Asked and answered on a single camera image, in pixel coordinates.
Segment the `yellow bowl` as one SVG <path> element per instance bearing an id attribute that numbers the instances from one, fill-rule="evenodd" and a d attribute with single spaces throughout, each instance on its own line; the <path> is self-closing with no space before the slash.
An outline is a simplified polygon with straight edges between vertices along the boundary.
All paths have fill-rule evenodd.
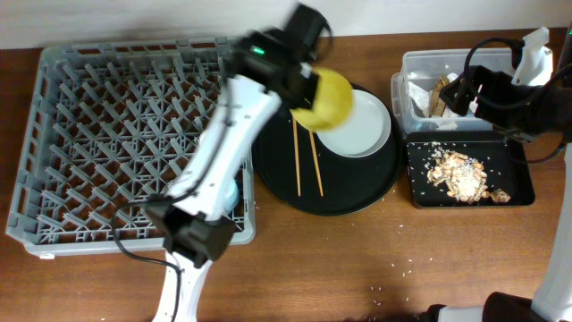
<path id="1" fill-rule="evenodd" d="M 335 70 L 316 67 L 310 74 L 314 82 L 304 106 L 291 109 L 294 119 L 310 131 L 325 131 L 342 125 L 353 109 L 352 85 Z"/>

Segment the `white round plate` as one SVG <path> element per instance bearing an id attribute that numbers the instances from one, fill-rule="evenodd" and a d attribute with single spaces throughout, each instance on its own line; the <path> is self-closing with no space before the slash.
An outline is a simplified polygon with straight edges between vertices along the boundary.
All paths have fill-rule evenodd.
<path id="1" fill-rule="evenodd" d="M 367 157 L 378 151 L 391 134 L 390 113 L 376 96 L 353 89 L 349 118 L 333 130 L 318 131 L 317 137 L 331 152 L 342 157 Z"/>

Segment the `food scraps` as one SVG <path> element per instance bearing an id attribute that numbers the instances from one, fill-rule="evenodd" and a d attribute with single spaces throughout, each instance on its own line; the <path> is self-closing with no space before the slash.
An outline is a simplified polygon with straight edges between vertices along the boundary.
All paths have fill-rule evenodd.
<path id="1" fill-rule="evenodd" d="M 484 165 L 474 157 L 455 150 L 436 148 L 425 163 L 426 180 L 449 198 L 468 205 L 488 199 L 493 204 L 506 204 L 511 196 L 487 184 Z"/>

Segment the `brown wrapper waste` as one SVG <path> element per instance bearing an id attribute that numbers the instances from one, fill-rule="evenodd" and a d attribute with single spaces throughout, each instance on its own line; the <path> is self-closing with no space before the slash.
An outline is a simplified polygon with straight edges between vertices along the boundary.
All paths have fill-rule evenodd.
<path id="1" fill-rule="evenodd" d="M 440 94 L 443 88 L 449 84 L 450 81 L 445 75 L 439 76 L 429 100 L 428 114 L 430 117 L 443 117 L 446 103 L 441 99 Z"/>

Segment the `white paper napkin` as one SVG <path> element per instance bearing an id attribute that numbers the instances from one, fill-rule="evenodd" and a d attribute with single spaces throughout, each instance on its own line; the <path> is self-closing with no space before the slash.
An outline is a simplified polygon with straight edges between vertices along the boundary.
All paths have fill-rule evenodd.
<path id="1" fill-rule="evenodd" d="M 457 79 L 457 77 L 458 77 L 458 75 L 454 72 L 449 73 L 445 76 L 449 79 L 450 83 L 452 81 L 454 81 L 455 79 Z M 408 85 L 409 85 L 408 94 L 409 94 L 410 98 L 413 100 L 413 102 L 416 104 L 417 108 L 421 111 L 423 117 L 425 117 L 425 118 L 437 118 L 437 119 L 457 118 L 458 115 L 453 113 L 448 108 L 447 105 L 446 105 L 443 117 L 437 117 L 437 116 L 430 117 L 429 116 L 429 114 L 428 114 L 429 100 L 430 100 L 430 96 L 431 96 L 431 94 L 435 88 L 435 85 L 437 83 L 437 80 L 434 83 L 434 87 L 430 90 L 422 89 L 421 87 L 419 87 L 418 85 L 416 85 L 415 83 L 410 81 L 408 83 Z"/>

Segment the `blue plastic cup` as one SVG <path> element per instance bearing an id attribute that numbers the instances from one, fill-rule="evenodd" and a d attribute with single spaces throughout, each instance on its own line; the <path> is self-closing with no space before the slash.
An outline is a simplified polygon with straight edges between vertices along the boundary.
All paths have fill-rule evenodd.
<path id="1" fill-rule="evenodd" d="M 240 191 L 236 181 L 231 181 L 225 194 L 224 194 L 224 214 L 230 214 L 238 205 L 240 201 Z"/>

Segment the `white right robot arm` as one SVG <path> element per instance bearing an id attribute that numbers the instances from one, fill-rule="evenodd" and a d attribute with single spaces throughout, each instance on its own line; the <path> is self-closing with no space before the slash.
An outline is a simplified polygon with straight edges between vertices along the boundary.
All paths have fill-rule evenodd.
<path id="1" fill-rule="evenodd" d="M 418 313 L 431 304 L 484 305 L 494 292 L 531 299 L 547 272 L 565 190 L 563 157 L 531 165 L 535 201 L 526 207 L 419 209 L 404 234 L 406 270 L 380 311 Z"/>

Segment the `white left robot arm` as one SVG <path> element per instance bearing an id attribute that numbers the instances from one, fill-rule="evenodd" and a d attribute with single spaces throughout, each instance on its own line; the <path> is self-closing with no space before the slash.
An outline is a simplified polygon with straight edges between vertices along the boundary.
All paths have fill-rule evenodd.
<path id="1" fill-rule="evenodd" d="M 127 203 L 163 234 L 166 268 L 156 321 L 194 321 L 206 275 L 235 231 L 227 192 L 243 157 L 282 107 L 310 106 L 320 35 L 272 29 L 241 38 L 226 61 L 206 136 L 163 195 Z"/>

